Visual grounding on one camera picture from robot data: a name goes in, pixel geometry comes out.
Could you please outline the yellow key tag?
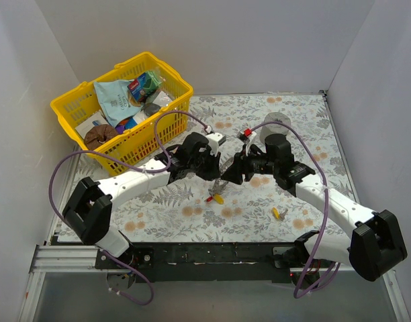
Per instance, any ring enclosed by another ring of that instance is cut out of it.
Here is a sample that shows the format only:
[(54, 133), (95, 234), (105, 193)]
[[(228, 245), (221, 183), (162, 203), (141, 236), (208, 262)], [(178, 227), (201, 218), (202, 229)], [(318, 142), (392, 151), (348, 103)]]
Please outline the yellow key tag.
[(214, 195), (214, 200), (220, 205), (224, 204), (224, 199), (219, 194)]

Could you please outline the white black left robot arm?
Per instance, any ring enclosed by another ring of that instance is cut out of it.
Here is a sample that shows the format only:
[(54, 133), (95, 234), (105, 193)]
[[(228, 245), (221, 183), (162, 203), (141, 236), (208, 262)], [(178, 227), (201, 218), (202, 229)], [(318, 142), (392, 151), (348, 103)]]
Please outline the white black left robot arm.
[(62, 216), (87, 246), (97, 246), (110, 254), (118, 268), (127, 268), (134, 259), (132, 246), (122, 232), (111, 226), (111, 213), (129, 200), (150, 190), (167, 186), (194, 174), (206, 181), (220, 177), (220, 146), (224, 135), (206, 136), (193, 132), (182, 144), (171, 146), (143, 164), (112, 178), (79, 181)]

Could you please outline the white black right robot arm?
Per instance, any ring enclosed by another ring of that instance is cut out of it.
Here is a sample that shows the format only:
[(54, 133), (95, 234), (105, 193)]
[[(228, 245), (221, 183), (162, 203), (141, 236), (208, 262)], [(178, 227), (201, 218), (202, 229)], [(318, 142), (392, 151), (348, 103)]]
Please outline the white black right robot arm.
[(373, 282), (407, 258), (400, 225), (392, 212), (376, 212), (327, 188), (313, 169), (295, 160), (283, 134), (267, 136), (265, 150), (254, 145), (255, 134), (249, 129), (239, 133), (243, 148), (221, 178), (242, 184), (255, 174), (271, 175), (279, 188), (322, 210), (346, 233), (345, 237), (332, 237), (309, 231), (295, 240), (282, 260), (305, 267), (317, 260), (340, 262)]

